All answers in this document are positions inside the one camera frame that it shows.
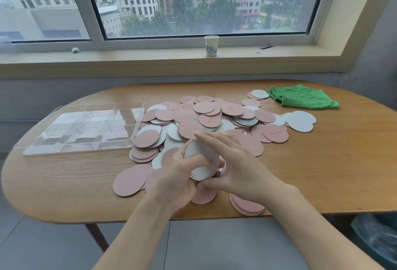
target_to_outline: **gray floor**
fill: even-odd
[[[99,227],[111,243],[123,224]],[[84,225],[55,225],[24,217],[8,205],[0,190],[2,270],[86,270],[101,255]],[[264,268],[308,269],[273,218],[170,222],[151,266],[151,270]]]

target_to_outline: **green microfiber towel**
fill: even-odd
[[[275,101],[281,101],[281,106],[306,109],[339,108],[339,103],[331,100],[322,90],[305,87],[302,84],[279,88],[272,85],[267,92]]]

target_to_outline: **hand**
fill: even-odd
[[[196,155],[184,159],[187,146],[193,142],[189,140],[171,157],[171,162],[164,169],[164,175],[159,179],[154,191],[158,198],[165,204],[169,204],[171,213],[184,207],[194,197],[197,188],[196,182],[190,178],[191,172],[198,167],[205,167],[211,164],[203,155]],[[224,167],[225,162],[221,161],[220,167]]]
[[[195,134],[226,162],[223,177],[208,178],[200,183],[226,191],[252,202],[267,205],[278,187],[285,184],[276,178],[256,157],[241,147],[230,132],[205,132]]]

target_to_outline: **pile of paper discs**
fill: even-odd
[[[287,127],[298,132],[313,130],[316,118],[308,112],[275,114],[262,110],[261,100],[269,97],[265,90],[253,90],[247,93],[247,97],[241,104],[235,104],[211,96],[190,95],[182,97],[180,103],[167,101],[149,107],[129,153],[131,160],[141,165],[120,173],[114,181],[114,192],[127,197],[144,188],[148,191],[154,187],[173,154],[188,140],[194,139],[195,132],[232,130],[241,146],[258,157],[264,152],[264,143],[283,143],[288,140]],[[192,179],[201,181],[214,176],[217,171],[223,175],[225,167],[218,169],[221,157],[201,142],[191,143],[186,149],[185,158],[199,154],[213,162],[208,167],[193,170],[190,175]],[[146,165],[147,162],[152,162],[152,165]],[[205,204],[215,196],[216,191],[199,187],[192,202]],[[261,205],[235,195],[230,196],[230,201],[237,211],[248,216],[261,214],[264,210]]]

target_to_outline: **oval table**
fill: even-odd
[[[210,95],[240,103],[254,89],[295,86],[294,80],[141,84],[98,92],[70,105],[143,101],[145,107],[179,102],[186,95]],[[259,159],[278,178],[295,185],[322,214],[397,210],[397,113],[360,95],[335,87],[303,82],[322,89],[340,109],[310,111],[317,123],[310,133],[289,128],[286,143],[264,144]],[[262,109],[277,114],[282,107],[268,98]],[[13,207],[34,219],[54,223],[85,223],[103,250],[96,223],[126,221],[145,191],[117,197],[112,183],[135,163],[129,149],[22,156],[13,149],[4,163],[2,187]],[[189,203],[172,220],[243,217],[219,192],[210,203]]]

